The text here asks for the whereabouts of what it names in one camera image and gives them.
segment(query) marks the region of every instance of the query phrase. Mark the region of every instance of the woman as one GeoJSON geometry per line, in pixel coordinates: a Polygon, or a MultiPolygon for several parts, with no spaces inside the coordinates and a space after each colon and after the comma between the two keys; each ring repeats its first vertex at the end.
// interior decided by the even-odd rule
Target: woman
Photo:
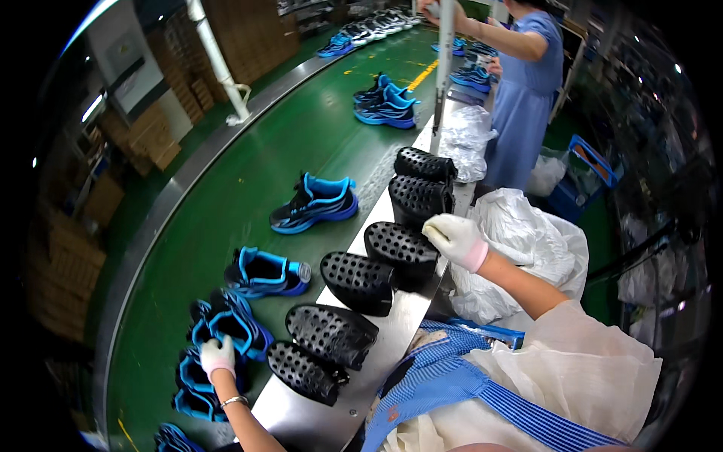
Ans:
{"type": "MultiPolygon", "coordinates": [[[[372,404],[363,452],[614,450],[635,439],[662,363],[652,350],[489,250],[472,220],[443,214],[422,232],[449,261],[506,290],[535,325],[512,351],[425,320],[372,404]]],[[[283,451],[236,389],[230,339],[204,344],[201,365],[243,449],[283,451]]]]}
{"type": "MultiPolygon", "coordinates": [[[[427,19],[439,25],[418,0],[427,19]]],[[[545,12],[545,0],[503,0],[515,23],[510,30],[491,17],[481,23],[467,17],[455,3],[455,30],[500,52],[488,71],[501,76],[492,111],[492,127],[500,136],[490,143],[484,183],[494,188],[524,189],[537,162],[547,120],[562,84],[562,30],[545,12]]]]}

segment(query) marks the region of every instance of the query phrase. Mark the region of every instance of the white pole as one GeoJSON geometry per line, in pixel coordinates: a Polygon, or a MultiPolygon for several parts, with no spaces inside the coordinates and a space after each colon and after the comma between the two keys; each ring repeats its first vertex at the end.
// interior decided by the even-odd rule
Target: white pole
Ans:
{"type": "Polygon", "coordinates": [[[239,115],[237,120],[232,119],[231,116],[228,117],[226,119],[226,123],[228,125],[237,125],[246,121],[246,119],[250,116],[249,109],[246,108],[246,100],[251,93],[251,88],[234,82],[234,78],[231,76],[228,66],[226,66],[226,61],[223,59],[221,50],[218,48],[216,38],[213,36],[211,26],[209,25],[208,18],[206,17],[206,11],[203,9],[203,5],[201,5],[201,0],[186,0],[186,5],[188,5],[188,17],[196,24],[196,31],[201,37],[201,42],[203,43],[203,47],[206,49],[208,59],[211,60],[213,73],[216,75],[216,79],[221,86],[223,86],[223,89],[226,90],[226,94],[228,94],[231,104],[234,106],[236,113],[239,115]],[[239,89],[247,92],[245,98],[241,98],[239,89]]]}
{"type": "Polygon", "coordinates": [[[440,0],[440,63],[437,66],[437,97],[435,120],[432,123],[432,144],[429,151],[437,154],[442,134],[442,115],[445,111],[448,78],[452,66],[452,45],[454,44],[454,0],[440,0]]]}

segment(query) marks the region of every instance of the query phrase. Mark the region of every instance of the yellow floor line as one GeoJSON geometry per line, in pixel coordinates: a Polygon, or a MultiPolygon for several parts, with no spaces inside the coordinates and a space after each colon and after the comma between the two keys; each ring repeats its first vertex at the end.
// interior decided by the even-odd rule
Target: yellow floor line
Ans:
{"type": "Polygon", "coordinates": [[[427,68],[419,75],[416,76],[416,79],[412,83],[409,84],[407,87],[407,90],[414,91],[416,87],[419,86],[420,83],[422,83],[422,80],[427,78],[427,75],[431,74],[433,70],[435,70],[435,67],[440,63],[440,60],[435,59],[432,64],[427,66],[427,68]]]}
{"type": "Polygon", "coordinates": [[[135,446],[135,443],[133,443],[133,440],[131,439],[131,435],[129,435],[128,432],[126,431],[126,428],[123,427],[123,421],[121,421],[120,419],[118,419],[118,425],[121,426],[121,430],[123,430],[123,433],[126,435],[126,438],[128,438],[128,441],[131,442],[131,445],[133,446],[133,449],[135,449],[136,452],[140,452],[140,451],[138,450],[138,448],[135,446]]]}

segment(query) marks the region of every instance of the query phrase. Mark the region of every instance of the bracelet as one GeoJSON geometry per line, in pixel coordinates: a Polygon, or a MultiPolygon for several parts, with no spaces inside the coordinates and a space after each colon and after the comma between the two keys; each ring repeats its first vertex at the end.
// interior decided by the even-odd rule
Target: bracelet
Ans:
{"type": "Polygon", "coordinates": [[[225,407],[228,404],[232,404],[233,402],[241,402],[243,405],[245,405],[247,408],[249,407],[249,399],[243,396],[236,396],[231,397],[229,400],[225,402],[221,402],[221,408],[225,407]]]}

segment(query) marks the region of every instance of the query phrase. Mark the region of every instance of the woman in blue dress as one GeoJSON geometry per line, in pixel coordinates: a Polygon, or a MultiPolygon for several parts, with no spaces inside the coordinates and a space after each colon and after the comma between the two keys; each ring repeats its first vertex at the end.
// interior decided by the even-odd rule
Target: woman in blue dress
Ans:
{"type": "MultiPolygon", "coordinates": [[[[419,11],[438,25],[426,6],[435,0],[419,0],[419,11]]],[[[487,176],[491,187],[524,189],[542,147],[547,120],[562,84],[562,30],[548,14],[546,0],[503,0],[515,18],[507,30],[499,22],[488,23],[466,16],[455,5],[455,30],[496,48],[500,57],[488,71],[500,77],[492,110],[492,127],[500,136],[487,148],[487,176]]]]}

